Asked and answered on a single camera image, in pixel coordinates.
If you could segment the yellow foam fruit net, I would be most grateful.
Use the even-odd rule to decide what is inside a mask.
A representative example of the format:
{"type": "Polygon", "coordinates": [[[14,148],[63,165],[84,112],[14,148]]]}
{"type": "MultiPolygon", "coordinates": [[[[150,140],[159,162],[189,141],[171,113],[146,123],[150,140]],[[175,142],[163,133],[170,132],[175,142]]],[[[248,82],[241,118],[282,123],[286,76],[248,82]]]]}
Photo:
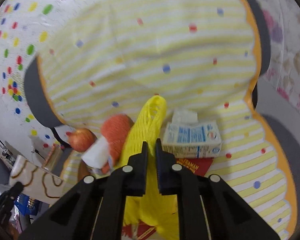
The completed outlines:
{"type": "Polygon", "coordinates": [[[128,159],[139,154],[142,143],[148,144],[146,193],[142,197],[127,197],[123,223],[136,224],[143,221],[155,227],[163,239],[179,239],[179,221],[176,195],[163,196],[159,193],[155,163],[155,143],[160,136],[166,116],[166,100],[155,95],[142,107],[130,130],[121,153],[118,167],[128,164],[128,159]]]}

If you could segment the white foam block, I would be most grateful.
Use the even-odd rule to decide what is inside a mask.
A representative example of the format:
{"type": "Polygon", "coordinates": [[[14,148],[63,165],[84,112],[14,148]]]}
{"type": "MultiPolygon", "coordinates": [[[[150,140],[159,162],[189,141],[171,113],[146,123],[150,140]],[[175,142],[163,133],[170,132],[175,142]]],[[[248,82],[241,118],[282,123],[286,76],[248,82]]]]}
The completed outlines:
{"type": "Polygon", "coordinates": [[[104,136],[101,136],[90,148],[88,148],[81,159],[86,165],[92,168],[101,169],[108,161],[109,148],[108,141],[104,136]]]}

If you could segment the white brown patterned bag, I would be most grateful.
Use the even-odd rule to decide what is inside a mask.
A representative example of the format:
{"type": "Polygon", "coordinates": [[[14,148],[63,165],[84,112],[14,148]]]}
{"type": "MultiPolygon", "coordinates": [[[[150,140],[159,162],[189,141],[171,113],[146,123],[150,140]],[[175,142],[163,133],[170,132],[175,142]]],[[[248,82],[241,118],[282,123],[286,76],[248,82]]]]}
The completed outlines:
{"type": "Polygon", "coordinates": [[[10,172],[9,184],[23,184],[23,194],[32,199],[54,204],[63,195],[65,181],[18,155],[10,172]]]}

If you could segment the red snack package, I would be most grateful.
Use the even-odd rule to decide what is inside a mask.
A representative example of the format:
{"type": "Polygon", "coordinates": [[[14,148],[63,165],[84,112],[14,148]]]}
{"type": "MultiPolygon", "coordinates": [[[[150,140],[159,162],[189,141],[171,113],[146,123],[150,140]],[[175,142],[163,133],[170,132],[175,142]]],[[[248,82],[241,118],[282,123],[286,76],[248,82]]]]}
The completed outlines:
{"type": "MultiPolygon", "coordinates": [[[[205,176],[209,167],[213,162],[213,158],[207,159],[176,159],[176,162],[180,165],[191,170],[194,174],[199,176],[205,176]]],[[[143,221],[139,221],[138,224],[129,224],[122,227],[121,239],[150,239],[155,234],[155,239],[162,239],[158,234],[154,226],[150,226],[143,221]]]]}

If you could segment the white blue milk carton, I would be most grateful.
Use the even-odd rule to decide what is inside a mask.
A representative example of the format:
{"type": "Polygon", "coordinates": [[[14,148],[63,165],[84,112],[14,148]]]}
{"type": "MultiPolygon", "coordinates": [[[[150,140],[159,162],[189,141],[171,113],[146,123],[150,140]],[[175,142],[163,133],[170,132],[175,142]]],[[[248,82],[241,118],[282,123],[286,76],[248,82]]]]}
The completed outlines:
{"type": "Polygon", "coordinates": [[[179,159],[216,158],[222,139],[215,121],[192,125],[168,123],[161,145],[179,159]]]}

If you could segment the red apple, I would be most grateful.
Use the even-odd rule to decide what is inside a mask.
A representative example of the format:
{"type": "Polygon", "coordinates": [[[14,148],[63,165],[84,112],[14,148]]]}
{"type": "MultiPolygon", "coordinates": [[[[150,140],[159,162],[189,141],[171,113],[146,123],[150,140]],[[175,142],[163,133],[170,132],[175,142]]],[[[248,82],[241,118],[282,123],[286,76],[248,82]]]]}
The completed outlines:
{"type": "Polygon", "coordinates": [[[70,146],[77,152],[85,152],[96,139],[94,133],[86,128],[77,129],[68,135],[70,146]]]}

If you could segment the orange fuzzy cloth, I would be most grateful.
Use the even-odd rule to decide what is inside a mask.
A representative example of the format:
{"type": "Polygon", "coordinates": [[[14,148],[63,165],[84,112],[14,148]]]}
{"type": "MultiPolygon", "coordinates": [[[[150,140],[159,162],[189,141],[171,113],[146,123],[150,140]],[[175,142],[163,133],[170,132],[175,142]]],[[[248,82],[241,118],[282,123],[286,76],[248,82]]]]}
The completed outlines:
{"type": "Polygon", "coordinates": [[[101,134],[109,146],[108,159],[101,168],[103,174],[109,172],[119,161],[126,138],[133,125],[134,122],[125,114],[111,116],[103,123],[101,134]]]}

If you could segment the white folded paper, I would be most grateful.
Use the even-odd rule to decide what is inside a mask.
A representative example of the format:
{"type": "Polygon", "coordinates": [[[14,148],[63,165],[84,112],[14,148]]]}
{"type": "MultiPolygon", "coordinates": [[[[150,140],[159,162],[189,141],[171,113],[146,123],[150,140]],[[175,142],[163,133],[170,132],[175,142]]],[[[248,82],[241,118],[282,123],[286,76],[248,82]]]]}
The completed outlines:
{"type": "Polygon", "coordinates": [[[172,123],[196,124],[198,122],[197,112],[187,109],[175,109],[172,115],[172,123]]]}

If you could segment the grey office chair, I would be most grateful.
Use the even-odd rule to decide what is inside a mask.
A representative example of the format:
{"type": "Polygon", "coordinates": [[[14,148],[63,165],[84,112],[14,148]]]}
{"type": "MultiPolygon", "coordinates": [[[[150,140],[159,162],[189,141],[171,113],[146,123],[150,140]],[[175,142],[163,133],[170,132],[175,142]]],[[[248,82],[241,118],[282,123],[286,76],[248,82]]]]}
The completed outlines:
{"type": "MultiPolygon", "coordinates": [[[[39,37],[46,27],[46,23],[42,22],[43,3],[46,1],[25,0],[23,5],[23,28],[30,37],[26,45],[25,59],[34,59],[37,63],[39,50],[43,46],[39,37]]],[[[296,140],[296,137],[300,136],[300,8],[294,0],[277,1],[283,21],[282,59],[274,59],[270,54],[270,38],[267,34],[262,34],[261,47],[266,53],[261,60],[261,74],[251,99],[253,109],[264,118],[277,136],[287,158],[296,192],[296,228],[300,224],[300,145],[296,140]]],[[[57,126],[65,125],[67,132],[75,129],[62,123],[53,113],[44,94],[40,75],[38,84],[43,98],[40,99],[37,92],[31,92],[26,97],[30,109],[47,105],[52,117],[57,121],[57,126]]]]}

